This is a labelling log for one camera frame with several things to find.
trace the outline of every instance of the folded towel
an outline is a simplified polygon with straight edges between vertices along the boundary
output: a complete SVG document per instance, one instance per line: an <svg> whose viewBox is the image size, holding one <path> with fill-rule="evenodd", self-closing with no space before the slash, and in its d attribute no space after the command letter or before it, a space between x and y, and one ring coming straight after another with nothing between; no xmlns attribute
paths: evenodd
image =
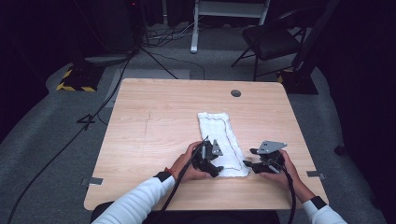
<svg viewBox="0 0 396 224"><path fill-rule="evenodd" d="M230 118L225 113L198 113L201 136L209 137L210 142L217 140L223 156L212 161L215 166L223 166L219 176L247 176L249 169L243 163L245 159L231 128Z"/></svg>

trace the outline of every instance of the hazard tape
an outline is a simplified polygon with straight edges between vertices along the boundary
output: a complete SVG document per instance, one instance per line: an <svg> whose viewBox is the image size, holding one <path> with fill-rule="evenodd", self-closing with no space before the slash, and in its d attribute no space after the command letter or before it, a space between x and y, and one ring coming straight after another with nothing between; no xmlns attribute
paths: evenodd
<svg viewBox="0 0 396 224"><path fill-rule="evenodd" d="M292 72L293 72L293 70L290 70L290 69L285 69L285 70L282 70L282 71L277 72L277 73L276 73L277 82L283 83L282 74L287 74L287 73L292 73Z"/></svg>
<svg viewBox="0 0 396 224"><path fill-rule="evenodd" d="M69 69L67 69L67 72L64 74L64 77L62 78L61 82L57 86L56 90L57 91L97 91L96 87L91 87L91 86L66 86L64 83L68 78L70 78L70 74L73 71L73 66L70 66Z"/></svg>

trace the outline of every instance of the wooden table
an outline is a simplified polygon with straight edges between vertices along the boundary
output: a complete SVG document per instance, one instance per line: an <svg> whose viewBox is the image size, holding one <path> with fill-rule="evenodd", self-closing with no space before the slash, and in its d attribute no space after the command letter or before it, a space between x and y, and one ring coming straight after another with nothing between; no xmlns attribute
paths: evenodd
<svg viewBox="0 0 396 224"><path fill-rule="evenodd" d="M240 97L231 96L241 91ZM246 159L263 140L288 143L285 149L305 184L327 202L288 97L279 83L135 79L122 81L85 199L89 210L117 200L141 182L172 166L187 146L202 140L197 114L230 116ZM161 209L165 196L155 207ZM181 184L168 210L289 209L290 193L255 175L192 180Z"/></svg>

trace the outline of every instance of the chair leg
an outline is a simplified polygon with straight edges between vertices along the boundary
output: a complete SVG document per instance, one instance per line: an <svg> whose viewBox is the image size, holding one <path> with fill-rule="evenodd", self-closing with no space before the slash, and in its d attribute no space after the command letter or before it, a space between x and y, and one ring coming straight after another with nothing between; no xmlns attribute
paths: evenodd
<svg viewBox="0 0 396 224"><path fill-rule="evenodd" d="M254 75L253 75L253 81L256 81L258 63L259 63L259 58L256 56L256 57L255 57L255 61L254 61Z"/></svg>
<svg viewBox="0 0 396 224"><path fill-rule="evenodd" d="M239 56L239 58L233 64L231 64L231 67L234 67L236 65L236 63L238 63L239 60L241 60L245 56L245 54L248 53L249 50L250 50L250 48L245 49L245 51Z"/></svg>

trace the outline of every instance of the person's left hand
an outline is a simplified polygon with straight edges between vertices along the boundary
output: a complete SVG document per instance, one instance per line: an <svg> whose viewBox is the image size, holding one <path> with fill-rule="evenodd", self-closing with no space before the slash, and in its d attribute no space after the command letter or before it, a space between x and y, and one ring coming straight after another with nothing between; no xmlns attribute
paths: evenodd
<svg viewBox="0 0 396 224"><path fill-rule="evenodd" d="M189 161L191 158L192 151L199 146L202 143L202 141L199 142L194 142L189 145L187 148L186 153L181 154L175 163L171 167L172 175L175 179L178 179L178 175L183 169L184 165ZM209 173L202 172L199 170L195 170L192 165L190 164L189 168L187 169L186 173L183 175L183 178L181 179L181 182L186 182L188 180L192 179L200 179L200 178L208 178L210 177Z"/></svg>

